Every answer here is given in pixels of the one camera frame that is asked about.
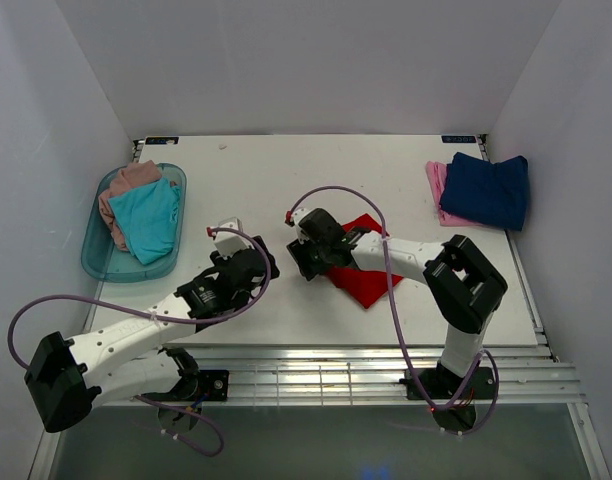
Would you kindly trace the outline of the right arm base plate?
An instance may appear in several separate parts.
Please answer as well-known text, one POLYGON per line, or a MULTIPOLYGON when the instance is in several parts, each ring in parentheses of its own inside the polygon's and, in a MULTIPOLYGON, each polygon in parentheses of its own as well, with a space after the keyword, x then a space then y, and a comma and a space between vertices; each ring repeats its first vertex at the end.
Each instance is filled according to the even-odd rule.
MULTIPOLYGON (((434 368, 424 368, 417 371, 419 380, 427 394, 435 402, 448 401, 458 390, 462 378, 437 365, 434 368)), ((422 400, 423 397, 412 375, 409 371, 404 372, 404 377, 399 383, 406 387, 408 400, 422 400)), ((478 367, 466 387, 459 396, 460 400, 492 400, 495 393, 495 379, 490 367, 478 367)))

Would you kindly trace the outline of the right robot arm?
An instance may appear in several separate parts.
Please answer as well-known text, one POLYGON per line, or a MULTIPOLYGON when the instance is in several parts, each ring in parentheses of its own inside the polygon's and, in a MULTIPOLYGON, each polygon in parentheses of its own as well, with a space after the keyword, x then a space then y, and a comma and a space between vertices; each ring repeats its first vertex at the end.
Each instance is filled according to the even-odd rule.
POLYGON ((425 243, 384 236, 364 227, 345 230, 322 208, 287 213, 297 239, 287 249, 308 281, 333 268, 383 272, 427 286, 448 323, 435 369, 420 375, 425 389, 460 397, 474 384, 476 355, 508 285, 468 237, 425 243))

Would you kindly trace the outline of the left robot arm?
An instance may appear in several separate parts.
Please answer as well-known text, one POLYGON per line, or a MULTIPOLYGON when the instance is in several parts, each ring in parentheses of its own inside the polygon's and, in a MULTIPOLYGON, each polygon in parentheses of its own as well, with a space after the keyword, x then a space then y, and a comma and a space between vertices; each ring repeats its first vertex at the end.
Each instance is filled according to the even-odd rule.
POLYGON ((97 331, 39 343, 24 375, 44 429, 71 428, 106 403, 143 396, 163 404, 193 402, 206 376, 185 349, 190 337, 250 309, 279 275, 263 239, 221 227, 213 232, 212 267, 147 311, 97 331))

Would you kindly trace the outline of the red t shirt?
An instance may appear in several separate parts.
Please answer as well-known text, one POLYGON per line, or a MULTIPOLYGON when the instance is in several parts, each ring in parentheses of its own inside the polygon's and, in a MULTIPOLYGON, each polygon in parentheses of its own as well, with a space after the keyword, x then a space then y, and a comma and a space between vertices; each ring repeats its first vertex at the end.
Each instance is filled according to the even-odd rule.
MULTIPOLYGON (((368 213, 357 217, 343 225, 345 231, 355 227, 368 228, 381 234, 382 227, 368 213)), ((358 271, 351 268, 331 268, 325 276, 338 289, 343 290, 365 310, 370 309, 383 296, 387 296, 387 275, 379 271, 358 271)), ((393 287, 397 286, 403 277, 392 275, 393 287)))

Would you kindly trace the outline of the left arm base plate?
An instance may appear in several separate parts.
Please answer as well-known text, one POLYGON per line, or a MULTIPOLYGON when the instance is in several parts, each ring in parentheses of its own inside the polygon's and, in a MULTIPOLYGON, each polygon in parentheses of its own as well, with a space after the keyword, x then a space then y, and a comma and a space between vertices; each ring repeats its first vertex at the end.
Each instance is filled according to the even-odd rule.
POLYGON ((200 370, 182 378, 168 392, 149 392, 144 397, 158 402, 226 401, 230 372, 200 370))

